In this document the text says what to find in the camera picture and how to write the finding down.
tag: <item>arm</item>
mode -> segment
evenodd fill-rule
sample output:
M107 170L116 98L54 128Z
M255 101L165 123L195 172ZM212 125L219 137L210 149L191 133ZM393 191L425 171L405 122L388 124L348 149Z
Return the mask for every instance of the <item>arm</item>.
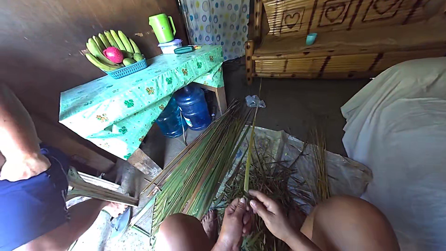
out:
M258 200L250 201L252 210L262 217L274 236L284 241L294 251L321 251L303 233L291 227L289 220L275 201L259 191L249 190L249 194Z
M39 139L34 123L14 93L0 84L0 152L6 162L1 167L0 180L28 179L50 167L40 154Z

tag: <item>fruit basket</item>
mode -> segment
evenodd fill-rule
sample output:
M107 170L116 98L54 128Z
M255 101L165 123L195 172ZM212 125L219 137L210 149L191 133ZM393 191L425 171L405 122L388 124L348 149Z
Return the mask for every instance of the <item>fruit basket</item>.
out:
M144 59L131 65L127 65L122 68L116 69L114 71L105 71L105 73L107 73L114 79L120 79L137 71L143 70L145 68L147 68L147 61Z
M114 79L147 68L147 62L136 43L118 30L104 31L88 39L88 61Z

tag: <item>green tablecloth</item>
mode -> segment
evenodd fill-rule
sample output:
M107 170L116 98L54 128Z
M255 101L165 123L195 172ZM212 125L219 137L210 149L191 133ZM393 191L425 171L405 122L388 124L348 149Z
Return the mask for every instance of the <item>green tablecloth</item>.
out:
M100 148L128 159L172 94L194 81L223 86L221 46L162 54L120 79L93 80L61 93L59 122Z

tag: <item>curtain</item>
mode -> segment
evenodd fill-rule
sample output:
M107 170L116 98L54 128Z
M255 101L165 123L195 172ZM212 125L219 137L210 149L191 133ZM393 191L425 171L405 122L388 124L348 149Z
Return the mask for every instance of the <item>curtain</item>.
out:
M245 55L249 0L180 1L192 44L221 45L225 61Z

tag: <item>blue water jug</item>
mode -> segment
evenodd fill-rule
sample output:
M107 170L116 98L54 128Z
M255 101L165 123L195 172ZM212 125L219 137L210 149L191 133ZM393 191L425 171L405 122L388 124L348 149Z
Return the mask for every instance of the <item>blue water jug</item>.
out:
M200 131L211 123L203 90L194 83L174 93L175 100L191 130Z
M174 97L171 97L164 110L155 121L166 137L176 138L183 134L183 128L187 130L187 124L181 117L180 109Z

